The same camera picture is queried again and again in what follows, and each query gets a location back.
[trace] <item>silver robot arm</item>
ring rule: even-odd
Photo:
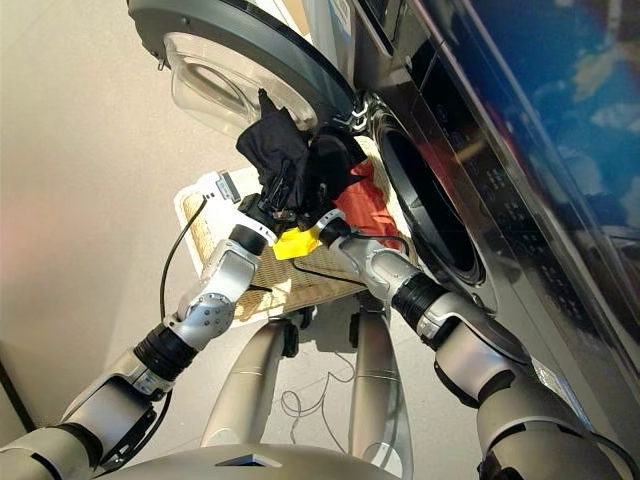
[[[436,352],[442,383],[477,408],[481,480],[620,479],[573,410],[539,382],[531,358],[506,328],[445,290],[400,252],[352,235],[332,210],[314,227],[334,258],[388,301]]]
[[[162,399],[197,353],[229,328],[235,303],[260,265],[262,249],[275,238],[255,220],[260,219],[256,198],[245,200],[248,216],[239,217],[229,238],[218,243],[177,312],[82,392],[59,425],[1,447],[2,478],[10,474],[16,480],[87,479],[129,458],[156,418],[152,402]]]

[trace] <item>open washer door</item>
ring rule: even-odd
[[[298,128],[348,120],[345,78],[293,30],[243,0],[129,0],[143,46],[172,70],[176,104],[236,136],[260,118],[258,89]]]

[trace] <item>black garment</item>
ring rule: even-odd
[[[262,118],[242,132],[236,148],[258,170],[262,207],[307,217],[326,212],[360,180],[349,173],[366,159],[360,146],[348,132],[329,126],[320,128],[309,146],[309,133],[298,130],[286,108],[278,110],[263,89],[258,99]]]

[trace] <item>floor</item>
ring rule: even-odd
[[[158,322],[162,262],[178,224],[172,199],[212,169],[246,161],[234,140],[174,107],[170,75],[140,46],[125,0],[2,0],[0,357],[39,425]],[[195,280],[186,248],[168,305]],[[283,360],[264,440],[290,442],[291,389],[313,403],[327,371],[348,375],[350,299],[321,306],[300,354]],[[198,445],[210,408],[259,325],[215,340],[180,379],[165,424],[138,461]],[[391,322],[413,435],[415,478],[477,476],[474,412],[433,373],[433,355]],[[350,384],[327,417],[344,445]],[[300,443],[336,448],[319,416]]]

